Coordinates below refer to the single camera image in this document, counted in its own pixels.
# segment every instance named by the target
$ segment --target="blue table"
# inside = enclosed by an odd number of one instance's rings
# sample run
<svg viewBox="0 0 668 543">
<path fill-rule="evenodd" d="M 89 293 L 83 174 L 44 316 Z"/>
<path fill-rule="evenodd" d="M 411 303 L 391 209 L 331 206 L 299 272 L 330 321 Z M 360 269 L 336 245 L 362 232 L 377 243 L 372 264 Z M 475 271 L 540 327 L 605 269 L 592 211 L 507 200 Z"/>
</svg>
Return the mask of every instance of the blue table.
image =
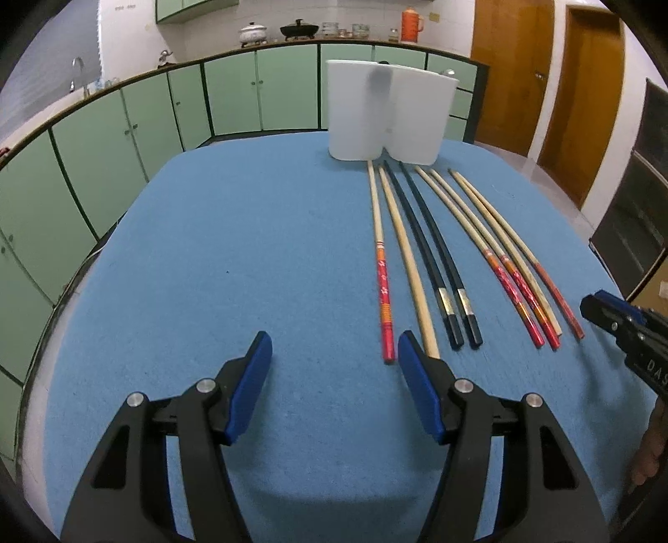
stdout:
<svg viewBox="0 0 668 543">
<path fill-rule="evenodd" d="M 616 292 L 559 212 L 500 158 L 445 141 L 436 169 L 448 167 L 509 220 L 574 310 L 591 292 Z M 460 268 L 485 342 L 477 352 L 468 345 L 452 352 L 430 299 L 443 358 L 455 375 L 490 394 L 539 392 L 610 517 L 653 404 L 649 388 L 588 323 L 578 343 L 562 319 L 558 352 L 535 349 L 478 250 L 426 184 L 418 186 Z M 381 204 L 395 333 L 412 329 L 419 337 Z M 129 393 L 179 395 L 266 330 L 273 367 L 248 432 L 224 451 L 254 541 L 414 541 L 446 450 L 422 431 L 398 366 L 382 363 L 375 273 L 366 166 L 332 159 L 327 133 L 233 140 L 171 160 L 106 245 L 61 347 L 45 440 L 57 529 Z M 177 522 L 188 534 L 175 440 L 168 446 Z M 495 439 L 481 534 L 494 518 L 500 446 Z"/>
</svg>

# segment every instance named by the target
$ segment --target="black pot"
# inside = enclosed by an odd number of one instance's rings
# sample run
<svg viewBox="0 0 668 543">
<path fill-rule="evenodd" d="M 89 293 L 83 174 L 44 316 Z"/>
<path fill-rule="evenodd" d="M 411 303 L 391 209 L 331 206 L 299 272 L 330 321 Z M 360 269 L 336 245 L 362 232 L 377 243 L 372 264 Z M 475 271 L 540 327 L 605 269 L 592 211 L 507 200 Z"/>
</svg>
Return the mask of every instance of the black pot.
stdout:
<svg viewBox="0 0 668 543">
<path fill-rule="evenodd" d="M 281 27 L 281 34 L 285 36 L 285 39 L 289 37 L 310 37 L 313 39 L 315 33 L 318 32 L 318 25 L 303 25 L 303 19 L 297 19 L 291 25 L 286 25 Z"/>
</svg>

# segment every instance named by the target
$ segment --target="bottle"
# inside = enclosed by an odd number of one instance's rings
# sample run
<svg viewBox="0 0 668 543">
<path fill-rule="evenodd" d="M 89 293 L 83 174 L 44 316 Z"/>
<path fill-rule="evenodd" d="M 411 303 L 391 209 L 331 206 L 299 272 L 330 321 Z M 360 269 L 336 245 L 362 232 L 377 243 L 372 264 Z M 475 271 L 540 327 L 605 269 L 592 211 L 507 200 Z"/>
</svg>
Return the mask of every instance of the bottle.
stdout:
<svg viewBox="0 0 668 543">
<path fill-rule="evenodd" d="M 408 6 L 401 12 L 401 42 L 417 43 L 418 33 L 424 30 L 424 18 Z"/>
</svg>

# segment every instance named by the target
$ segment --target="white pot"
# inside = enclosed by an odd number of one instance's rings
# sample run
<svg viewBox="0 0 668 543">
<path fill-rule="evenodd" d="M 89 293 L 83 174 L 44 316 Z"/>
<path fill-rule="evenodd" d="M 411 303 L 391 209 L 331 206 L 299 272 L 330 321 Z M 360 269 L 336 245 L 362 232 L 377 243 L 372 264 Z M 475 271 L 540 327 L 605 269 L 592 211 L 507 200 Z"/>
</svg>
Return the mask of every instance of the white pot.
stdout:
<svg viewBox="0 0 668 543">
<path fill-rule="evenodd" d="M 256 25 L 255 23 L 251 23 L 239 31 L 239 41 L 241 43 L 252 43 L 254 41 L 266 40 L 267 27 L 264 25 Z"/>
</svg>

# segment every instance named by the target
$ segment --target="black chopstick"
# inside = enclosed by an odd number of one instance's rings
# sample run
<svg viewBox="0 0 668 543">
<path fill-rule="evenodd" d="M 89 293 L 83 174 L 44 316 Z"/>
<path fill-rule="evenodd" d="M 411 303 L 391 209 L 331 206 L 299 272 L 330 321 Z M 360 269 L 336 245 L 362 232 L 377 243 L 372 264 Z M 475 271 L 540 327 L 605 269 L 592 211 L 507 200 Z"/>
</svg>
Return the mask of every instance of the black chopstick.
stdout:
<svg viewBox="0 0 668 543">
<path fill-rule="evenodd" d="M 436 249 L 438 250 L 438 254 L 441 257 L 441 262 L 446 269 L 446 274 L 448 275 L 448 279 L 450 281 L 450 287 L 452 288 L 453 292 L 457 293 L 455 299 L 457 299 L 460 315 L 464 321 L 464 327 L 466 328 L 468 340 L 471 344 L 471 347 L 477 349 L 482 345 L 482 334 L 480 333 L 480 327 L 478 326 L 478 319 L 476 319 L 476 315 L 473 313 L 473 307 L 471 307 L 471 302 L 466 295 L 466 289 L 464 287 L 462 277 L 457 270 L 457 266 L 455 265 L 455 261 L 453 260 L 450 251 L 448 250 L 446 241 L 443 239 L 441 231 L 439 230 L 436 221 L 434 221 L 434 216 L 429 210 L 429 207 L 427 207 L 427 203 L 424 201 L 422 194 L 420 194 L 418 187 L 413 182 L 413 179 L 408 173 L 406 166 L 403 165 L 403 162 L 399 162 L 399 166 L 401 167 L 401 171 L 403 172 L 403 175 L 408 182 L 408 186 L 411 188 L 411 192 L 415 197 L 415 201 L 417 201 L 417 206 L 422 212 L 422 216 L 427 223 L 427 227 L 432 233 L 432 238 L 436 244 Z"/>
<path fill-rule="evenodd" d="M 446 289 L 446 282 L 443 280 L 441 271 L 438 269 L 436 259 L 432 253 L 432 249 L 429 247 L 427 238 L 422 231 L 420 223 L 411 208 L 410 202 L 399 184 L 397 177 L 394 175 L 392 170 L 389 167 L 389 164 L 385 160 L 383 162 L 385 165 L 385 171 L 389 175 L 389 179 L 394 186 L 394 190 L 399 197 L 401 202 L 401 207 L 403 207 L 403 212 L 406 215 L 406 219 L 411 226 L 413 231 L 413 236 L 415 236 L 415 241 L 417 242 L 417 248 L 420 250 L 422 255 L 422 260 L 424 265 L 427 268 L 427 274 L 429 275 L 429 281 L 432 283 L 432 289 L 434 290 L 434 295 L 436 296 L 436 302 L 438 307 L 441 310 L 441 316 L 443 318 L 443 324 L 446 327 L 446 332 L 448 333 L 448 339 L 450 340 L 450 345 L 453 349 L 457 350 L 464 345 L 464 336 L 462 335 L 462 329 L 460 328 L 459 321 L 457 320 L 457 315 L 455 313 L 452 302 L 450 301 L 450 295 Z"/>
</svg>

